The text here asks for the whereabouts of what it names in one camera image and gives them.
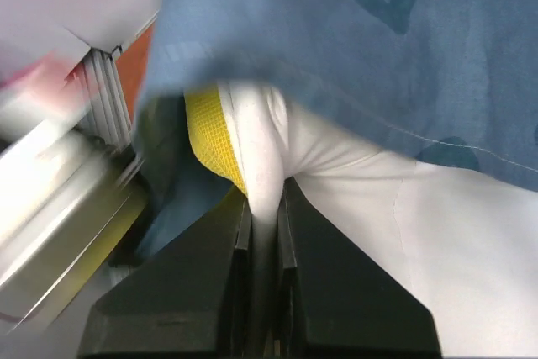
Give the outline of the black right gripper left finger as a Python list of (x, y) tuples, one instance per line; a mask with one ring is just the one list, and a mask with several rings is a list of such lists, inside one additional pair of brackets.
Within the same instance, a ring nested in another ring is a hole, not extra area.
[(248, 203), (231, 190), (92, 306), (79, 354), (242, 354), (250, 246)]

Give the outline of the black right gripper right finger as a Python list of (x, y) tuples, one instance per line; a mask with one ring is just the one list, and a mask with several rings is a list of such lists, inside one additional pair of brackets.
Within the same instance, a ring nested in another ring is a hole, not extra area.
[(330, 223), (294, 179), (278, 209), (283, 355), (438, 355), (430, 311)]

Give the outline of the white pillow with yellow edge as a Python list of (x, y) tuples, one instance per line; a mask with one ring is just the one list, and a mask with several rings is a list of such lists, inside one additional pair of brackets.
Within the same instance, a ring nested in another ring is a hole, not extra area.
[(535, 192), (384, 150), (274, 87), (213, 85), (185, 104), (195, 156), (248, 199), (251, 317), (263, 330), (278, 205), (294, 177), (320, 213), (432, 312), (444, 354), (537, 353)]

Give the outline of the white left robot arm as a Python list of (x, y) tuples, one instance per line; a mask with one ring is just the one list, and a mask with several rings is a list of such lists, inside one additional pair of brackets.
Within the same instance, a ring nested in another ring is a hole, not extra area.
[(1, 157), (1, 332), (50, 324), (144, 212), (130, 146), (46, 120)]

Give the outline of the blue letter print pillowcase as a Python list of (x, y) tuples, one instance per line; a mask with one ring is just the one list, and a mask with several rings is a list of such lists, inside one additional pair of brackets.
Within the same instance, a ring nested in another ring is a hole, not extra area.
[(537, 188), (537, 0), (163, 0), (134, 144), (150, 256), (228, 185), (196, 162), (186, 92), (252, 80), (372, 142)]

